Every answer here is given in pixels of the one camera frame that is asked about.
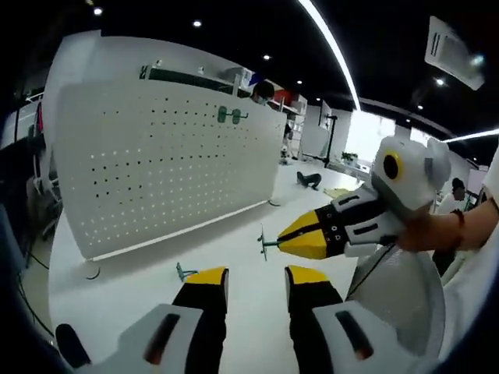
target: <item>white pegboard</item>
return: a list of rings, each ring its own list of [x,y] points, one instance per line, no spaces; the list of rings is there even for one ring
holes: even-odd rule
[[[218,122],[221,105],[238,125]],[[226,93],[148,80],[68,86],[55,161],[87,259],[271,198],[285,115]]]

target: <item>red bracelet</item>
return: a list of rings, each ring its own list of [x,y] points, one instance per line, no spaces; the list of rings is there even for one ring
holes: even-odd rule
[[[459,227],[458,227],[459,234],[458,234],[458,237],[455,239],[455,242],[451,246],[451,249],[457,249],[461,246],[462,241],[464,239],[462,236],[462,231],[465,227],[465,216],[462,213],[462,211],[460,211],[459,209],[455,209],[455,210],[451,211],[451,213],[455,214],[459,218]]]

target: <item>white desk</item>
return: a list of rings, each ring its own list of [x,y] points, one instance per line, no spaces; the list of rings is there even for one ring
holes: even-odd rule
[[[93,362],[110,356],[119,335],[160,303],[173,301],[181,288],[175,269],[225,265],[229,268],[227,338],[220,372],[298,372],[286,305],[284,268],[289,264],[326,273],[344,298],[357,259],[337,256],[323,261],[301,259],[269,249],[268,262],[260,254],[261,225],[268,240],[299,215],[329,203],[322,192],[296,184],[296,172],[320,172],[321,188],[355,189],[357,181],[313,164],[294,161],[280,166],[275,201],[234,217],[146,248],[85,263],[64,212],[55,231],[48,279],[52,326],[69,323]],[[101,275],[87,280],[98,268]]]

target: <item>air conditioner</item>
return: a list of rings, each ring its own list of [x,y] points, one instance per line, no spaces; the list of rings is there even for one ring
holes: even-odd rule
[[[468,48],[453,29],[431,16],[424,61],[456,77],[472,90],[478,90],[483,85],[483,75],[471,60]]]

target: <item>black ceiling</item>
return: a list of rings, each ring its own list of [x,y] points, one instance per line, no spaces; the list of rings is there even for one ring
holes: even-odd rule
[[[49,62],[64,34],[100,28],[103,35],[151,37],[203,49],[260,72],[309,101],[322,97],[334,108],[353,108],[351,101],[338,101],[338,94],[349,94],[345,79],[297,0],[94,2],[104,9],[101,17],[94,17],[83,0],[36,5],[40,12],[31,24],[36,25],[37,37],[29,37],[24,49],[20,48],[28,55],[32,48],[28,50],[27,46],[44,41],[31,64]],[[411,2],[389,5],[388,9],[352,1],[313,3],[336,37],[360,97],[417,112],[457,135],[497,127],[496,14],[468,9],[442,12]],[[477,91],[424,62],[430,16],[453,27],[470,50],[484,54],[485,83]],[[194,19],[203,21],[200,29],[192,27]],[[264,61],[264,54],[272,59]],[[434,84],[434,78],[440,76],[445,76],[445,87]],[[416,109],[417,104],[423,105],[422,111]],[[379,111],[371,106],[364,109]],[[405,118],[396,113],[380,114],[405,124]],[[414,120],[410,125],[441,139],[446,137]],[[497,137],[452,147],[465,157],[478,157],[486,163],[497,147]]]

